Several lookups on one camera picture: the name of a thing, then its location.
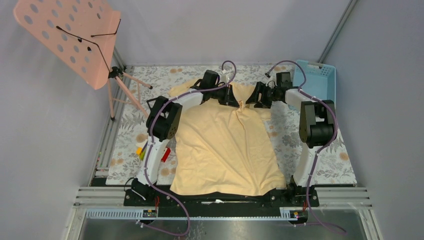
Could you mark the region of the yellow shirt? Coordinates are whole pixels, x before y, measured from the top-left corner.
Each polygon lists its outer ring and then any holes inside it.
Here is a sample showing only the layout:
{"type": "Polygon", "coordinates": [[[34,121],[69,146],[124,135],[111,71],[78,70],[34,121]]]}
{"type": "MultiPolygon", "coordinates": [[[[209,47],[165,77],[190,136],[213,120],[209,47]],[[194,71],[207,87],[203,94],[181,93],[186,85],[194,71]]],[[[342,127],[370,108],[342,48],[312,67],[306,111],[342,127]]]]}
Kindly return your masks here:
{"type": "Polygon", "coordinates": [[[270,110],[246,106],[253,85],[233,82],[232,88],[239,107],[210,99],[183,109],[175,135],[174,193],[262,196],[286,186],[264,124],[270,110]]]}

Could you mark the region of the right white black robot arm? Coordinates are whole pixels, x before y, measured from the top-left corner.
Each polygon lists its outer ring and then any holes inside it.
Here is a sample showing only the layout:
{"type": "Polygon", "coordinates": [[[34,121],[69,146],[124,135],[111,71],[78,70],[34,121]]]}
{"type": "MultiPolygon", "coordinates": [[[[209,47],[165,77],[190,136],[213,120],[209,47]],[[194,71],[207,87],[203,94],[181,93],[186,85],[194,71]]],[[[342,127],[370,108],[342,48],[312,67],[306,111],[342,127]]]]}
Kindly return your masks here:
{"type": "Polygon", "coordinates": [[[276,73],[274,86],[258,82],[247,99],[256,108],[270,108],[273,102],[283,102],[299,110],[298,133],[303,143],[299,165],[286,186],[285,198],[293,206],[309,199],[318,157],[333,142],[338,133],[334,102],[320,100],[294,86],[290,72],[276,73]]]}

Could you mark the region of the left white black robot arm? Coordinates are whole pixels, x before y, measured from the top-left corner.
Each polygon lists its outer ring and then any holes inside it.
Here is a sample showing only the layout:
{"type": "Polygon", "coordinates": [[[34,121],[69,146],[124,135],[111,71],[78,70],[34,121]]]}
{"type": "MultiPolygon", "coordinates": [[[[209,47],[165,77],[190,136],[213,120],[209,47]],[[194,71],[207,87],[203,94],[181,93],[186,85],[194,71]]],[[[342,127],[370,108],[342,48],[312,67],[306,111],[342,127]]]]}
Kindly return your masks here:
{"type": "Polygon", "coordinates": [[[159,165],[168,142],[176,135],[181,115],[184,111],[199,106],[210,99],[229,107],[239,107],[233,92],[232,76],[227,82],[221,81],[220,75],[207,70],[201,79],[198,79],[185,92],[166,98],[158,96],[148,100],[154,102],[146,121],[148,138],[142,148],[143,165],[131,183],[131,192],[144,206],[155,200],[154,184],[158,179],[159,165]]]}

